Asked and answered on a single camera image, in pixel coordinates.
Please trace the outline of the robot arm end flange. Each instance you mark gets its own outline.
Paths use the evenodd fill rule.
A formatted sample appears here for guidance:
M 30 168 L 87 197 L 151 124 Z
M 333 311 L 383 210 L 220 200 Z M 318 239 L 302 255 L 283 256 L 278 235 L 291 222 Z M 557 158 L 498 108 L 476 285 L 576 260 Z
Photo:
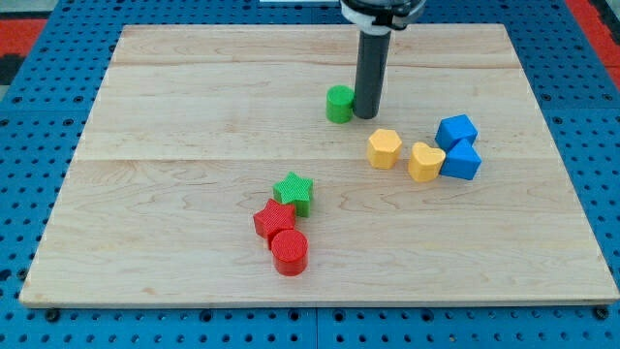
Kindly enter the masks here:
M 368 35 L 402 31 L 422 15 L 426 0 L 341 0 L 341 13 Z

